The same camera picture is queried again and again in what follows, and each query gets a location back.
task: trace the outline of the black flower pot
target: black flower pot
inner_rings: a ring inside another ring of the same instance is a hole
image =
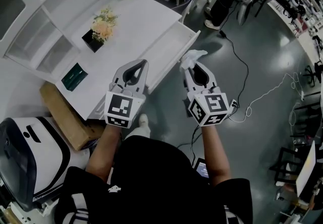
[[[82,36],[82,39],[93,52],[96,52],[101,48],[101,46],[103,46],[104,43],[93,39],[92,34],[93,30],[90,29],[84,36]]]

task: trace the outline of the concrete floor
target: concrete floor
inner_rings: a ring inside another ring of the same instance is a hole
[[[204,26],[203,6],[200,4],[185,20],[185,25],[192,30],[201,30],[191,49],[208,51],[208,55],[201,58],[200,62],[214,73],[228,100],[237,99],[246,67],[234,56],[227,40],[222,39],[217,31]],[[291,31],[269,6],[265,5],[258,17],[254,18],[256,10],[257,5],[243,26],[239,26],[236,21],[236,10],[223,28],[227,37],[233,41],[236,53],[249,65],[250,71],[245,90],[240,96],[241,108],[232,116],[236,121],[243,120],[250,102],[277,86],[285,73],[299,73],[309,62]],[[279,211],[286,209],[289,204],[274,200],[277,187],[274,184],[274,173],[268,171],[268,168],[275,163],[282,146],[292,146],[288,119],[299,95],[291,88],[291,82],[286,77],[280,88],[255,102],[251,117],[244,123],[225,120],[217,126],[233,177],[246,178],[251,183],[255,224],[278,223]],[[175,146],[190,142],[197,124],[192,118],[186,117],[182,102],[185,98],[186,90],[179,65],[176,65],[147,98],[142,109],[148,115],[153,139]],[[192,159],[189,145],[181,149]],[[194,144],[193,149],[196,158],[204,158],[202,139]]]

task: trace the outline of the white wall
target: white wall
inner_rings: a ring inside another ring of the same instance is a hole
[[[0,122],[6,117],[48,116],[39,93],[43,83],[23,67],[0,59]]]

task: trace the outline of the glass cabinet door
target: glass cabinet door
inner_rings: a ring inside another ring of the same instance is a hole
[[[0,0],[0,57],[3,57],[16,35],[40,7],[39,0]]]

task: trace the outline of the cardboard box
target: cardboard box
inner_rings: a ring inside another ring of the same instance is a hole
[[[46,82],[40,88],[40,94],[52,117],[76,150],[93,145],[101,137],[104,126],[91,121],[84,121],[65,100],[55,85]]]

